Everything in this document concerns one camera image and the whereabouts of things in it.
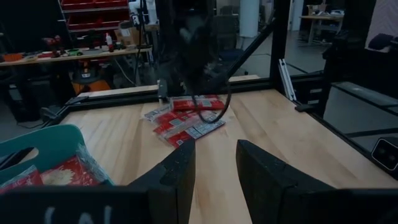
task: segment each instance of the wooden table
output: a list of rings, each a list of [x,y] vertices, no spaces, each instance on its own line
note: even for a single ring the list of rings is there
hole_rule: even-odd
[[[141,49],[140,52],[150,52],[152,48],[148,49]],[[25,58],[15,61],[15,62],[2,62],[0,63],[0,67],[3,66],[14,66],[14,65],[30,65],[36,63],[48,63],[48,62],[63,62],[68,60],[81,60],[81,59],[88,59],[88,58],[99,58],[99,57],[113,57],[118,55],[128,55],[128,54],[136,54],[138,53],[138,49],[134,50],[115,50],[114,52],[102,52],[100,54],[93,54],[93,55],[81,55],[81,56],[67,56],[67,57],[57,57],[57,58],[38,58],[37,60],[26,60]]]
[[[70,113],[93,157],[117,184],[126,185],[173,151],[142,115],[158,103]],[[234,94],[220,129],[197,141],[196,182],[190,223],[251,223],[236,170],[238,139],[336,188],[396,188],[377,168],[276,90]]]
[[[311,19],[311,29],[310,36],[308,38],[308,45],[311,45],[313,42],[313,36],[315,35],[315,30],[331,30],[331,31],[340,31],[341,26],[343,25],[344,16],[300,16],[302,19]],[[338,21],[338,27],[331,26],[323,26],[322,21]]]

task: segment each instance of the shelf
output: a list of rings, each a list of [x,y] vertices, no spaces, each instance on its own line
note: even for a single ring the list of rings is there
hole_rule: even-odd
[[[80,29],[80,30],[69,30],[69,32],[88,32],[90,30],[96,30],[96,31],[101,31],[101,30],[116,30],[119,27],[102,27],[102,28],[92,28],[92,29]]]
[[[119,6],[119,7],[107,7],[107,8],[96,8],[96,9],[75,9],[75,10],[64,10],[63,13],[74,13],[74,12],[98,12],[98,11],[110,11],[110,10],[120,10],[129,9],[129,6]]]

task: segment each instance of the white column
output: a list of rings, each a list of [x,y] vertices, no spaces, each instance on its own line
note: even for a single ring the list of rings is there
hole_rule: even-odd
[[[259,27],[260,0],[241,0],[239,12],[239,35],[255,37]]]

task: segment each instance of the desk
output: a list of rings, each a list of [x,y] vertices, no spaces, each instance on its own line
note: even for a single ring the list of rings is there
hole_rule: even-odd
[[[77,111],[62,123],[78,126],[93,157],[115,183],[126,185],[173,151],[141,119],[157,107],[146,103]],[[227,123],[197,141],[190,223],[251,223],[236,170],[238,139],[339,189],[398,187],[398,181],[294,107],[276,90],[233,95]]]
[[[140,52],[150,52],[152,48],[141,49]],[[89,58],[99,58],[99,57],[113,57],[118,55],[128,55],[128,54],[136,54],[138,53],[137,49],[134,50],[115,50],[114,52],[102,52],[100,54],[94,55],[81,55],[81,56],[68,56],[68,57],[57,57],[57,58],[38,58],[37,60],[26,60],[25,58],[15,61],[15,62],[2,62],[0,63],[0,67],[3,66],[15,66],[15,65],[30,65],[37,63],[49,63],[49,62],[63,62],[69,60],[81,60],[81,59],[89,59]]]
[[[311,45],[313,42],[313,36],[315,35],[315,30],[331,30],[338,32],[343,25],[344,16],[300,16],[300,18],[312,20],[310,36],[308,38],[308,45]],[[322,21],[338,21],[339,25],[338,27],[323,26]]]

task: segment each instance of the plastic basket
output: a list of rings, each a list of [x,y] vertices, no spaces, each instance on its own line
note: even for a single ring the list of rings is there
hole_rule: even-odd
[[[35,147],[39,154],[33,159],[0,171],[0,184],[35,165],[42,173],[66,161],[76,154],[79,146],[85,146],[80,130],[71,124],[56,125],[33,131],[0,143],[0,157]]]

